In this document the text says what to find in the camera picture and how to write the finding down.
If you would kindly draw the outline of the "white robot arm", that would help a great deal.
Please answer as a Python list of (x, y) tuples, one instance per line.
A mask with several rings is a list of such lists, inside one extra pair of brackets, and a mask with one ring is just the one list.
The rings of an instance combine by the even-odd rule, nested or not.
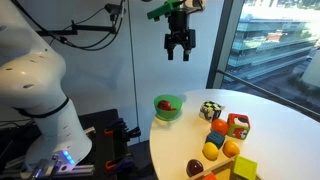
[(63, 92), (64, 58), (21, 15), (11, 0), (0, 0), (0, 101), (33, 119), (40, 129), (25, 155), (33, 178), (72, 172), (92, 149), (72, 100)]

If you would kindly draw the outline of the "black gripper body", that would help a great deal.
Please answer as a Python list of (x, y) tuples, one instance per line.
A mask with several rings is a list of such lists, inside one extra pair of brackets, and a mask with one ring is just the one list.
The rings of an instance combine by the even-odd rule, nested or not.
[(189, 28), (189, 16), (185, 11), (173, 11), (168, 23), (170, 33), (165, 35), (165, 49), (173, 50), (176, 45), (181, 45), (184, 50), (196, 47), (195, 30)]

